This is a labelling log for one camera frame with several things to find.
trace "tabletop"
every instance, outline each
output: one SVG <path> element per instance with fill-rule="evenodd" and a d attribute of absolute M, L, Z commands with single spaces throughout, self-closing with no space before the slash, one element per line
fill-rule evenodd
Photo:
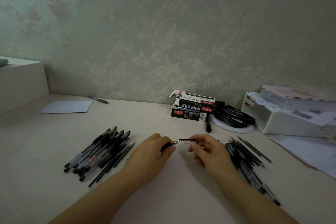
<path fill-rule="evenodd" d="M 203 122 L 173 118 L 171 105 L 163 104 L 94 101 L 87 113 L 39 114 L 62 100 L 87 98 L 50 94 L 0 115 L 0 223 L 46 223 L 85 195 L 99 170 L 80 182 L 63 172 L 64 165 L 107 128 L 131 130 L 130 142 L 137 144 L 156 132 L 173 141 L 205 133 Z M 213 124 L 210 135 L 226 143 L 236 134 Z M 272 160 L 255 171 L 285 211 L 300 223 L 335 223 L 335 179 L 308 167 L 258 129 L 240 137 Z M 176 145 L 161 174 L 129 198 L 112 223 L 247 223 L 187 147 Z"/>

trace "person's left arm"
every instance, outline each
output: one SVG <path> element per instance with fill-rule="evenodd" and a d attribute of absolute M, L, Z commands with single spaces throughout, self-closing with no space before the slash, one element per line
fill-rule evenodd
<path fill-rule="evenodd" d="M 144 140 L 131 154 L 124 168 L 108 178 L 84 198 L 66 209 L 49 224 L 110 223 L 119 208 L 139 188 L 152 181 L 175 150 L 172 140 L 156 133 Z"/>

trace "person's left hand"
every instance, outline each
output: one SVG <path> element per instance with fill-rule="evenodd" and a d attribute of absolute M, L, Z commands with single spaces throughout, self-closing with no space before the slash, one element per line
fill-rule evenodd
<path fill-rule="evenodd" d="M 169 137 L 161 137 L 159 133 L 151 135 L 132 152 L 123 172 L 133 176 L 140 186 L 154 180 L 176 149 L 170 146 L 160 154 L 161 147 L 168 142 L 172 143 Z"/>

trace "forearm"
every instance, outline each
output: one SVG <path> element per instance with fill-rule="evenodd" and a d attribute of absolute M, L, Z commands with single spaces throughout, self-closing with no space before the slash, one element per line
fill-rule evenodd
<path fill-rule="evenodd" d="M 262 195 L 239 175 L 220 182 L 222 192 L 244 213 L 251 224 L 298 224 L 288 213 Z"/>
<path fill-rule="evenodd" d="M 125 171 L 116 173 L 49 224 L 109 223 L 124 202 L 139 189 Z"/>

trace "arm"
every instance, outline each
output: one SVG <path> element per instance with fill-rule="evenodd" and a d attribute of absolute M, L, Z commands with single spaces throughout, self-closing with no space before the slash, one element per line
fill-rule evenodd
<path fill-rule="evenodd" d="M 49 224 L 110 223 L 119 208 L 139 188 L 152 181 L 174 152 L 171 146 L 160 154 L 168 137 L 158 133 L 144 140 L 131 154 L 125 167 L 66 209 Z"/>
<path fill-rule="evenodd" d="M 252 224 L 298 224 L 288 213 L 244 181 L 234 168 L 225 146 L 208 134 L 194 135 L 189 152 L 204 165 L 221 191 L 244 213 Z"/>

